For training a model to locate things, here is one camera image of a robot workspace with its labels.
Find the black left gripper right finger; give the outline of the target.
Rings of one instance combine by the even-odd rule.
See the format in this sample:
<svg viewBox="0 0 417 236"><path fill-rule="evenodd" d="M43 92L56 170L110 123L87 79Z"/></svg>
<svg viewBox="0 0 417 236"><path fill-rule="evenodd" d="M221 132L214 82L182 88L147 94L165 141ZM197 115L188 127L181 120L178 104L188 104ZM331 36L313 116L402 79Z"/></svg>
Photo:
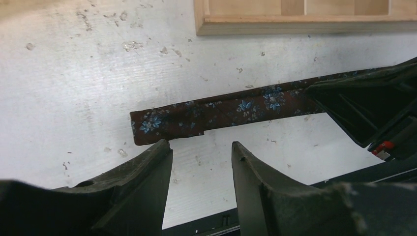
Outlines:
<svg viewBox="0 0 417 236"><path fill-rule="evenodd" d="M414 183L300 183L232 143L233 180L243 236L414 236Z"/></svg>

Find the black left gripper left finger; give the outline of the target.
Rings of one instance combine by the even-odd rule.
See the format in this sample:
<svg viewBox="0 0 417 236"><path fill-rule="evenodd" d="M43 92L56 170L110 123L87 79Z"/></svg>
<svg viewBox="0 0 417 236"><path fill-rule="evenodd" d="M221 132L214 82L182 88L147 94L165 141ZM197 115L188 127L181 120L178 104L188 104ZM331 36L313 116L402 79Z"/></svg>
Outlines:
<svg viewBox="0 0 417 236"><path fill-rule="evenodd" d="M159 236L173 150L158 141L131 160L74 187L0 182L3 236Z"/></svg>

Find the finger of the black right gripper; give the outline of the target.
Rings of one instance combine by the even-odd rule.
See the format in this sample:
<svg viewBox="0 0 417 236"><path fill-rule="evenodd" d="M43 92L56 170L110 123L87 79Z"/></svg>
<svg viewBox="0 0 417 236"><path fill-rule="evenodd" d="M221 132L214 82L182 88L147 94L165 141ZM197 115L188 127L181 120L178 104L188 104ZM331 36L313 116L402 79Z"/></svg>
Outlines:
<svg viewBox="0 0 417 236"><path fill-rule="evenodd" d="M306 94L360 147L392 141L417 122L417 59L316 82Z"/></svg>

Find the brown blue floral tie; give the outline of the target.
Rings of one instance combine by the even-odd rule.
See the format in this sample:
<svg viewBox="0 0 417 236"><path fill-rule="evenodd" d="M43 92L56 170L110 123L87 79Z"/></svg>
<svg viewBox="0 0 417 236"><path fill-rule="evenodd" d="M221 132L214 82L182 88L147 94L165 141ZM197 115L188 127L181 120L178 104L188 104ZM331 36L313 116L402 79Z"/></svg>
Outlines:
<svg viewBox="0 0 417 236"><path fill-rule="evenodd" d="M205 131L322 113L305 95L310 85L379 71L378 68L331 74L130 113L134 143L201 136Z"/></svg>

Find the wooden compartment organizer box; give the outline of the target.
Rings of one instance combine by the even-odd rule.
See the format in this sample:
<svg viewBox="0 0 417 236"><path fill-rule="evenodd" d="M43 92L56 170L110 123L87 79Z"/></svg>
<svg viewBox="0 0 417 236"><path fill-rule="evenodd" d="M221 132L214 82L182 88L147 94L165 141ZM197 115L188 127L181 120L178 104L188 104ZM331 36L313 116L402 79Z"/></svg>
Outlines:
<svg viewBox="0 0 417 236"><path fill-rule="evenodd" d="M195 0L193 6L198 36L417 30L415 0Z"/></svg>

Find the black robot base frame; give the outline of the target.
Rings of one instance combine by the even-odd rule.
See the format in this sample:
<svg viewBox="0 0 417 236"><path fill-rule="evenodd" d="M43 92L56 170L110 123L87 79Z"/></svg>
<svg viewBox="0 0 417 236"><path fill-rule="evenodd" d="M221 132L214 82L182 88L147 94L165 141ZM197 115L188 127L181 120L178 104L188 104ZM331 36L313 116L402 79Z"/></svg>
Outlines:
<svg viewBox="0 0 417 236"><path fill-rule="evenodd" d="M232 157L237 207L165 236L414 236L417 161L392 161L300 183L249 153Z"/></svg>

